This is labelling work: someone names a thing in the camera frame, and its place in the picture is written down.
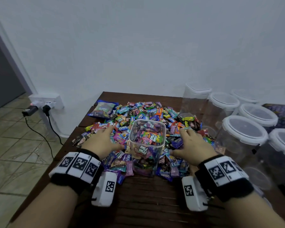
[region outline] person's right hand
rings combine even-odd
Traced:
[[[194,130],[181,129],[180,135],[183,139],[184,148],[171,151],[172,156],[182,158],[189,164],[198,166],[202,161],[217,155],[212,145],[205,142],[202,136]]]

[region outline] wall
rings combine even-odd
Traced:
[[[61,95],[64,134],[102,91],[196,81],[285,104],[285,0],[0,0],[0,23],[31,88]]]

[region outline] brown table top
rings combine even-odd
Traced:
[[[120,104],[138,101],[159,101],[162,105],[180,110],[181,98],[136,95],[125,93],[103,92],[101,100],[115,101]],[[34,200],[34,198],[49,183],[48,173],[68,152],[73,152],[76,147],[71,141],[85,132],[84,127],[97,122],[97,119],[85,116],[72,132],[65,145],[55,156],[29,196],[22,203],[14,216],[13,222],[19,214]],[[285,197],[274,188],[266,192],[266,197],[272,203],[274,210],[285,220]],[[222,209],[209,207],[205,212],[192,212],[186,207],[182,183],[176,178],[172,183],[159,178],[147,178],[139,175],[126,177],[122,185],[116,186],[113,203],[108,208],[93,207],[90,202],[91,193],[84,192],[78,199],[78,207],[74,211],[69,227],[83,227],[90,224],[101,227],[229,227],[229,219]],[[222,206],[217,200],[209,202],[213,205]]]

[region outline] wall socket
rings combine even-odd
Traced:
[[[29,96],[29,99],[31,100],[31,102],[39,101],[40,103],[42,103],[42,105],[45,105],[46,102],[48,101],[53,102],[55,105],[54,109],[57,109],[57,110],[64,108],[64,105],[62,103],[62,100],[59,94],[50,94],[50,93],[32,94]]]

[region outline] tile floor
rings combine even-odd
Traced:
[[[21,111],[30,104],[26,94],[0,108],[0,228],[8,222],[52,162],[49,146],[31,131]],[[38,113],[29,125],[43,136],[47,129]],[[55,156],[61,148],[58,139],[49,138]]]

